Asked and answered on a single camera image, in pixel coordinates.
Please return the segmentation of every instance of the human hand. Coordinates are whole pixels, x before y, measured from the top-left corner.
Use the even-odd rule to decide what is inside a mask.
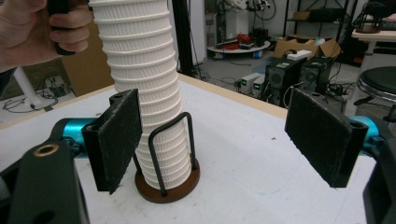
[[[48,16],[47,0],[6,0],[0,6],[0,72],[20,65],[48,62],[62,49],[80,52],[88,47],[92,20],[86,0],[75,0],[67,14]],[[68,30],[51,31],[51,26]]]

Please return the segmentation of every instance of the wooden desk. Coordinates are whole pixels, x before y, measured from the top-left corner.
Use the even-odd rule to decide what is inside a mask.
[[[179,79],[201,165],[197,187],[180,201],[150,203],[137,192],[130,164],[110,196],[96,190],[89,161],[75,160],[91,223],[365,223],[362,190],[373,159],[360,156],[348,187],[331,189],[284,132],[285,109]],[[106,88],[0,129],[0,170],[43,142],[57,120],[105,111],[114,93]]]
[[[363,41],[370,41],[369,48],[364,53],[364,59],[361,64],[361,69],[359,71],[359,75],[367,70],[372,60],[374,49],[376,42],[384,41],[384,42],[396,42],[396,31],[381,31],[378,34],[360,34],[353,31],[352,37],[358,38],[359,40]],[[347,116],[354,116],[356,115],[356,106],[353,105],[357,100],[359,100],[359,87],[357,86],[356,82],[353,87],[352,93],[349,95],[346,101],[346,109],[344,114]]]

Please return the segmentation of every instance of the white table leg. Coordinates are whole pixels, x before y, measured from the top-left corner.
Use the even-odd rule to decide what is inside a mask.
[[[359,100],[359,87],[358,87],[358,80],[359,76],[361,75],[362,72],[367,70],[368,66],[370,65],[370,62],[373,58],[374,54],[374,48],[375,48],[376,41],[371,41],[369,44],[369,48],[364,52],[364,59],[363,62],[361,63],[361,69],[359,70],[358,76],[356,78],[355,84],[353,85],[353,90],[352,93],[349,94],[349,97],[346,101],[346,109],[344,110],[344,115],[346,116],[354,116],[356,115],[356,110],[357,107],[353,105],[357,100]]]

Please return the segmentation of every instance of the black wire frame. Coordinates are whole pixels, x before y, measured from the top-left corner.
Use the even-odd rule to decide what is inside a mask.
[[[158,163],[157,154],[155,153],[154,137],[157,134],[172,128],[174,125],[179,123],[184,118],[187,118],[188,127],[189,127],[190,150],[191,150],[191,169],[192,170],[196,170],[197,169],[197,164],[196,164],[196,160],[195,160],[195,146],[194,146],[194,135],[193,135],[193,130],[192,130],[192,117],[191,117],[191,114],[189,112],[182,112],[181,114],[179,114],[174,119],[172,119],[169,122],[165,123],[164,125],[156,128],[148,136],[149,153],[151,155],[152,163],[153,163],[154,169],[155,169],[155,174],[157,175],[158,183],[159,183],[160,189],[161,189],[161,195],[163,197],[166,197],[167,191],[166,191],[165,185],[163,183],[163,176],[161,174],[161,169],[160,169],[160,164]],[[139,162],[138,162],[137,157],[136,157],[135,154],[134,154],[133,158],[134,158],[134,164],[135,164],[136,169],[137,169],[137,173],[138,174],[142,174],[142,169],[141,169],[141,167],[139,165]]]

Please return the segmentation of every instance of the stack of paper cups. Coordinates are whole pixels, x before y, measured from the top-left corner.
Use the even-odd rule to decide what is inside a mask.
[[[182,111],[167,0],[91,0],[103,51],[117,91],[139,90],[143,134],[136,156],[146,182],[159,189],[149,154],[149,134]],[[191,173],[183,121],[154,138],[167,189]]]

